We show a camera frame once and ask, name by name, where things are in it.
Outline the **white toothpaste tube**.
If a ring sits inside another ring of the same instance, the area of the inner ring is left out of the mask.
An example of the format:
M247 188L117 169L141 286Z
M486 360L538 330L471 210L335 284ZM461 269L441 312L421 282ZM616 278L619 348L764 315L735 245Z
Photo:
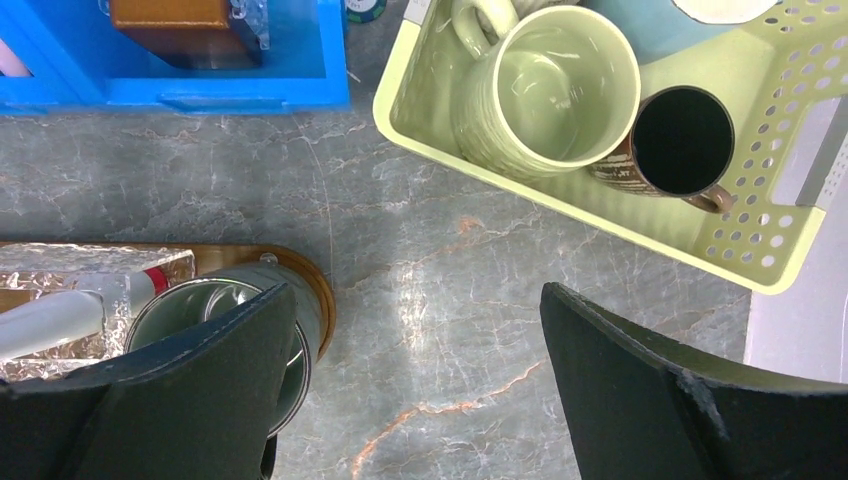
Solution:
M44 294L1 314L1 358L11 360L104 330L114 307L131 317L169 286L159 267L130 274L89 274L71 289Z

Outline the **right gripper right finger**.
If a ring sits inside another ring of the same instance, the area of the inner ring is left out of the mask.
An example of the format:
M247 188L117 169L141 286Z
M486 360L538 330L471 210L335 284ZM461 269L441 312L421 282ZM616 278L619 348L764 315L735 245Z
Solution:
M585 479L843 479L847 388L704 352L556 283L540 316Z

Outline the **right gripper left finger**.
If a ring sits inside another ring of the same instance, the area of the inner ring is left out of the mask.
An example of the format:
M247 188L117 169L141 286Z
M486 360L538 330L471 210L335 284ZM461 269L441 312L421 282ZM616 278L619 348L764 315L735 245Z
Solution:
M63 378L3 383L1 475L260 479L294 333L280 284Z

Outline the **clear acrylic toothbrush holder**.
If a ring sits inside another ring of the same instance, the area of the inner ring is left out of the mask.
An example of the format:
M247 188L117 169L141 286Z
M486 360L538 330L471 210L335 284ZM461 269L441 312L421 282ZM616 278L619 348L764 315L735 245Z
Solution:
M58 379L122 354L141 310L195 273L183 247L2 243L2 380Z

